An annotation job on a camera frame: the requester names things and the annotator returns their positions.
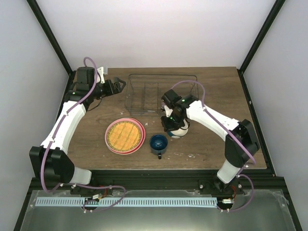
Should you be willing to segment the white bowl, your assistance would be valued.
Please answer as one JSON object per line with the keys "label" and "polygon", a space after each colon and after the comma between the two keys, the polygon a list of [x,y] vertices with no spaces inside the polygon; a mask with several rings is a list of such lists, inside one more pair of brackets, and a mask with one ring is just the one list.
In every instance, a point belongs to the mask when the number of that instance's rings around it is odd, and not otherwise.
{"label": "white bowl", "polygon": [[190,126],[190,123],[187,120],[184,120],[183,127],[180,127],[178,130],[175,130],[175,131],[168,131],[167,135],[174,139],[179,139],[188,133],[189,126]]}

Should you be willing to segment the black wire dish rack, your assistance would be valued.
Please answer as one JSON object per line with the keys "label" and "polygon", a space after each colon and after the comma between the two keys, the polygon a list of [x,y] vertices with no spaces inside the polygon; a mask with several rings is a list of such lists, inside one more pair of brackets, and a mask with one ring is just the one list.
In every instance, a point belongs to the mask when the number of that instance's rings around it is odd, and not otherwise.
{"label": "black wire dish rack", "polygon": [[164,115],[161,97],[171,87],[180,96],[199,96],[195,75],[130,74],[126,86],[125,108],[132,116]]}

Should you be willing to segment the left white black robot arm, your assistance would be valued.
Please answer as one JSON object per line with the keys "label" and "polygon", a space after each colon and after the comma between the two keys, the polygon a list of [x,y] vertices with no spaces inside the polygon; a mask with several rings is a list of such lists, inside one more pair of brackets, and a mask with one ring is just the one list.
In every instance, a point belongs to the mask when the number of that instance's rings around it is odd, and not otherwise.
{"label": "left white black robot arm", "polygon": [[105,79],[103,67],[80,67],[72,73],[61,113],[47,138],[40,146],[29,151],[36,178],[45,186],[46,180],[59,184],[81,184],[87,194],[98,190],[92,172],[74,165],[68,157],[68,147],[73,134],[95,99],[103,99],[121,93],[126,82],[115,77]]}

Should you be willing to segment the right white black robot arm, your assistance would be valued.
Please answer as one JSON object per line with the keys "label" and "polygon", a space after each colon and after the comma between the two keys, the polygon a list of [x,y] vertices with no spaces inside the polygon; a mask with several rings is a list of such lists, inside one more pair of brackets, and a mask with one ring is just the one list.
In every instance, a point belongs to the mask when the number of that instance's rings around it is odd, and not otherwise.
{"label": "right white black robot arm", "polygon": [[260,149],[252,123],[247,119],[239,121],[222,115],[193,95],[181,97],[174,90],[168,90],[161,99],[165,111],[161,123],[170,137],[185,136],[190,121],[195,121],[225,142],[225,161],[217,172],[214,189],[220,194],[226,193],[231,188],[231,181]]}

